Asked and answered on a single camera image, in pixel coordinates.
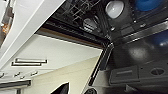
open dishwasher door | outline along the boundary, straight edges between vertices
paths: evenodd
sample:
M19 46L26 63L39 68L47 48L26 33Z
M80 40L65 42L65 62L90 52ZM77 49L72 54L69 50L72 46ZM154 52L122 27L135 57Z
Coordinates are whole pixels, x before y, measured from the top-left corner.
M82 94L166 94L167 18L168 0L66 0L42 27L104 49Z

